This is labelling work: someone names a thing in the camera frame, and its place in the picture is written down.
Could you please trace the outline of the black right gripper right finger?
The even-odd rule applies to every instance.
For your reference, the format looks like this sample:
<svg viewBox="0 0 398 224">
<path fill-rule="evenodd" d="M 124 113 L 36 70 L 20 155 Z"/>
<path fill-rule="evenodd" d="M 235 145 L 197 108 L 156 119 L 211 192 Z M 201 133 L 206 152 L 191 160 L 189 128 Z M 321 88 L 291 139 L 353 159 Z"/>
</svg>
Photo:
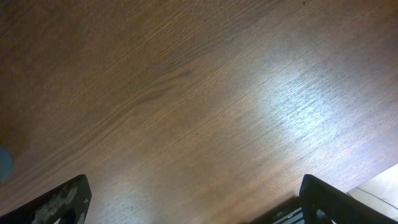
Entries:
<svg viewBox="0 0 398 224">
<path fill-rule="evenodd" d="M 307 224 L 397 224 L 311 174 L 304 175 L 299 198 Z"/>
</svg>

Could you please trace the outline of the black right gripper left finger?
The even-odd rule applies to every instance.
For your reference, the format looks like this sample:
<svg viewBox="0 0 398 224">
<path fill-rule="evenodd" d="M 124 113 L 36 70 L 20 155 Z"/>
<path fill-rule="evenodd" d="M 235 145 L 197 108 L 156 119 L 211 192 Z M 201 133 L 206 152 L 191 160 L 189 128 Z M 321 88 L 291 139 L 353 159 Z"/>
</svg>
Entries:
<svg viewBox="0 0 398 224">
<path fill-rule="evenodd" d="M 84 224 L 92 193 L 87 176 L 80 174 L 25 205 L 1 216 L 1 223 Z"/>
</svg>

